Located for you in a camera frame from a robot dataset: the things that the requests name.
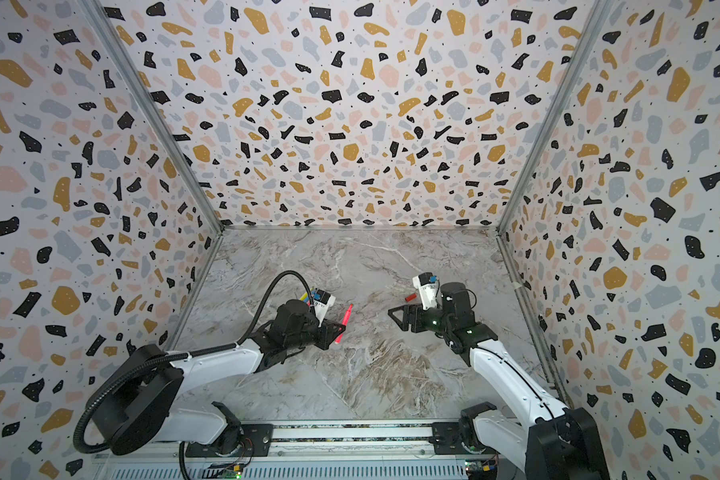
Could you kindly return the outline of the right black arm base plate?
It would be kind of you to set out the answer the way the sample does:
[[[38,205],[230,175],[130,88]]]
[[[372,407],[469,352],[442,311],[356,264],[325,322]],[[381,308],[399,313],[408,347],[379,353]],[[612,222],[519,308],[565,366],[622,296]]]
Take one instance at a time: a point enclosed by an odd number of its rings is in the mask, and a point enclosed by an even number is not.
[[[494,450],[469,439],[466,428],[459,422],[433,422],[432,435],[428,442],[434,447],[436,455],[482,455],[493,454]]]

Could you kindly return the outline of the bright pink highlighter pen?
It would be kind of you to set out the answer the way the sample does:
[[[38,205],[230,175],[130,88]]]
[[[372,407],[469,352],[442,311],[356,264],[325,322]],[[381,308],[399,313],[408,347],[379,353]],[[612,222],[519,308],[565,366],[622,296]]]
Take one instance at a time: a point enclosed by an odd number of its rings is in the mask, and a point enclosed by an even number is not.
[[[340,344],[341,341],[342,341],[344,332],[346,331],[346,327],[347,327],[347,325],[348,325],[348,323],[349,323],[349,321],[350,321],[350,318],[351,318],[351,315],[352,315],[352,311],[353,311],[353,304],[350,304],[350,305],[348,306],[347,310],[345,311],[345,314],[344,314],[343,320],[342,320],[342,326],[344,327],[344,330],[343,330],[342,333],[336,338],[336,340],[335,340],[335,343],[336,343],[336,344]]]

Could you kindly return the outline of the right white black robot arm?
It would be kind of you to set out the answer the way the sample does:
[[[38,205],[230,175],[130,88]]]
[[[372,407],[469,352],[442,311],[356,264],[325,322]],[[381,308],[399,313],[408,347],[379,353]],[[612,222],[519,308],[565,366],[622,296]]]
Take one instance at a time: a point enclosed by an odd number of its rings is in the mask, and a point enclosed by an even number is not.
[[[462,410],[458,426],[433,429],[432,444],[454,440],[473,454],[487,451],[508,460],[528,479],[607,479],[609,470],[597,424],[583,408],[551,395],[511,357],[497,334],[477,320],[476,294],[460,282],[441,283],[425,272],[412,279],[419,303],[391,308],[403,331],[430,331],[481,375],[512,412],[490,402]]]

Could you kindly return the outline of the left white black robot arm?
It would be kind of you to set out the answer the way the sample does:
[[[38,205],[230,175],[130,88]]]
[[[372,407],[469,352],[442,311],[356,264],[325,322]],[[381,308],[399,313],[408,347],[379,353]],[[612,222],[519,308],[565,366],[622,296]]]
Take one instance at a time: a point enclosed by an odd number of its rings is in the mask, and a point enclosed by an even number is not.
[[[192,410],[176,406],[176,399],[228,377],[264,372],[308,347],[327,350],[346,325],[325,313],[322,303],[289,300],[240,343],[183,352],[138,348],[88,400],[73,432],[75,449],[126,455],[154,442],[179,442],[217,456],[236,452],[246,444],[245,430],[226,405]]]

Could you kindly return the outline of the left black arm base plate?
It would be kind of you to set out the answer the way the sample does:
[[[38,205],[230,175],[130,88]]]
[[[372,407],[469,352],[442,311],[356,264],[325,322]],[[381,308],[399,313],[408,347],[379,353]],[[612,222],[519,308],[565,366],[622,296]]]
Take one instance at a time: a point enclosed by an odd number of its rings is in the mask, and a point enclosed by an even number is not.
[[[209,445],[189,443],[185,448],[185,456],[217,461],[266,457],[273,433],[273,424],[243,424],[237,429],[227,428]]]

